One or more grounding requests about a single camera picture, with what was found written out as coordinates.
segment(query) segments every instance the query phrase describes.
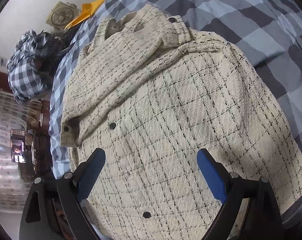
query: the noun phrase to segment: patterned curtain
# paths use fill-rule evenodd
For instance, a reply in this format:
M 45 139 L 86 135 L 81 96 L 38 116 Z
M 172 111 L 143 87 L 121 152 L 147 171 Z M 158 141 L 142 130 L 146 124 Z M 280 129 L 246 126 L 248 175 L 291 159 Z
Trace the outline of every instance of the patterned curtain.
M 10 129 L 26 130 L 39 120 L 40 102 L 18 104 L 10 94 L 0 91 L 0 211 L 22 212 L 31 183 L 19 175 L 11 161 Z

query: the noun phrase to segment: fan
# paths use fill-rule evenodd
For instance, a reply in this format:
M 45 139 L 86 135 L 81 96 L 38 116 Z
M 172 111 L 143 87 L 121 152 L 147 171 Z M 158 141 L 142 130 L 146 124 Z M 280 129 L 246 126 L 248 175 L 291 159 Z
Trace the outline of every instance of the fan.
M 53 26 L 56 30 L 64 31 L 64 27 L 70 23 L 80 13 L 75 4 L 65 4 L 58 2 L 52 10 L 46 23 Z

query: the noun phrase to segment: silver rivet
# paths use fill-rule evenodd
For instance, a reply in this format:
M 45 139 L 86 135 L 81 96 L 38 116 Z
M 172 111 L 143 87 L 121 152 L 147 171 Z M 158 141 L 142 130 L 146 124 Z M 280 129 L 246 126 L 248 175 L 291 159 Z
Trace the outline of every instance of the silver rivet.
M 261 181 L 263 181 L 264 183 L 267 183 L 268 179 L 266 177 L 261 177 Z
M 35 180 L 34 180 L 34 183 L 35 183 L 35 184 L 38 184 L 38 183 L 40 183 L 40 182 L 41 182 L 41 178 L 39 178 L 39 177 L 38 177 L 38 178 L 35 178 Z
M 65 179 L 70 179 L 71 177 L 72 177 L 72 172 L 67 172 L 66 174 L 64 174 Z
M 233 171 L 230 173 L 230 175 L 234 179 L 238 177 L 238 174 L 236 172 L 233 172 Z

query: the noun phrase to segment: wall outlet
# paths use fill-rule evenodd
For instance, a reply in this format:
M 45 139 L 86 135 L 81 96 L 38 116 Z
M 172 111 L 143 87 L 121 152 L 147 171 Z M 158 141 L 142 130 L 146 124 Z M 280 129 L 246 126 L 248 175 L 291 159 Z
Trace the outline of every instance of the wall outlet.
M 7 59 L 5 57 L 0 57 L 0 67 L 6 67 Z

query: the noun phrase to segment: checkered bedsheet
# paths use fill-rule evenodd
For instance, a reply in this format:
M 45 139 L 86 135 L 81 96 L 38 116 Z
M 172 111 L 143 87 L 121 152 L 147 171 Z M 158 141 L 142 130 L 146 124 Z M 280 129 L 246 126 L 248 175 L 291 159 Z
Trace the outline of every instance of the checkered bedsheet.
M 302 151 L 302 12 L 293 0 L 106 0 L 78 30 L 53 82 L 49 134 L 56 177 L 70 169 L 67 149 L 59 146 L 62 99 L 81 49 L 104 17 L 120 20 L 146 3 L 180 15 L 188 27 L 216 32 L 236 44 L 275 95 Z

